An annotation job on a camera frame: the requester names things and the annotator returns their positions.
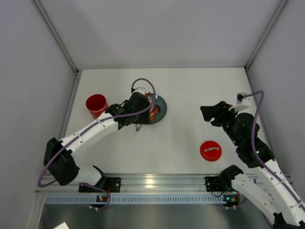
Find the red sausage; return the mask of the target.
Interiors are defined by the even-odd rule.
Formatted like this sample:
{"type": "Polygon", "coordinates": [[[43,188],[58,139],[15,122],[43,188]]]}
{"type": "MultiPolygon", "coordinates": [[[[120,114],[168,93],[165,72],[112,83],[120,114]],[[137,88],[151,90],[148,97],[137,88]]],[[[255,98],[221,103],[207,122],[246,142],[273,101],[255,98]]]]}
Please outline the red sausage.
{"type": "Polygon", "coordinates": [[[160,111],[161,111],[160,106],[156,105],[152,110],[152,114],[153,115],[158,114],[160,111]]]}

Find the metal serving tongs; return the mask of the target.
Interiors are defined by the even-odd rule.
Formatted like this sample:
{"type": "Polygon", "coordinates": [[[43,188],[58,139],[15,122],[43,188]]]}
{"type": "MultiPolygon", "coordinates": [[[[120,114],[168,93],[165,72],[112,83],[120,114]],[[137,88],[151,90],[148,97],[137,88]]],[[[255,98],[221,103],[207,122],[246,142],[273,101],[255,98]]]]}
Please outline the metal serving tongs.
{"type": "Polygon", "coordinates": [[[156,115],[152,114],[152,110],[153,108],[156,106],[155,102],[153,102],[153,99],[156,100],[156,94],[152,94],[152,93],[146,93],[145,96],[148,98],[151,107],[148,111],[140,114],[140,120],[137,121],[137,123],[135,124],[136,127],[136,131],[139,132],[142,128],[143,125],[150,125],[152,122],[150,121],[150,117],[154,116],[156,119],[156,115]]]}

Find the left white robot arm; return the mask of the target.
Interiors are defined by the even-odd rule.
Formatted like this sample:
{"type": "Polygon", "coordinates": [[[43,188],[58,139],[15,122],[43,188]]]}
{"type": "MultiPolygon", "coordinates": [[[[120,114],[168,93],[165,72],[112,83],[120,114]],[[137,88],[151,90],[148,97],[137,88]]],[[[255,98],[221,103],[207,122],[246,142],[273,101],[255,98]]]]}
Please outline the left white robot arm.
{"type": "Polygon", "coordinates": [[[148,124],[153,102],[140,92],[132,93],[123,105],[113,104],[97,119],[78,132],[48,141],[43,164],[61,186],[75,181],[100,186],[106,179],[97,166],[81,167],[76,164],[88,148],[105,136],[131,124],[148,124]]]}

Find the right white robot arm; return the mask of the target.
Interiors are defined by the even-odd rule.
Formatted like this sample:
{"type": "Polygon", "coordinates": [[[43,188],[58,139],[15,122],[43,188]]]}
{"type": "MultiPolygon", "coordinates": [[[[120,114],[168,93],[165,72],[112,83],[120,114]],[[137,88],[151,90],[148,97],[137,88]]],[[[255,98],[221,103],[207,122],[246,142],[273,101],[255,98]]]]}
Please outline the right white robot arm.
{"type": "Polygon", "coordinates": [[[267,192],[251,182],[237,166],[224,169],[219,179],[251,201],[270,221],[274,229],[303,229],[305,203],[283,175],[274,154],[257,136],[260,129],[249,113],[238,113],[224,101],[214,106],[201,106],[206,122],[222,127],[241,161],[263,182],[267,192]]]}

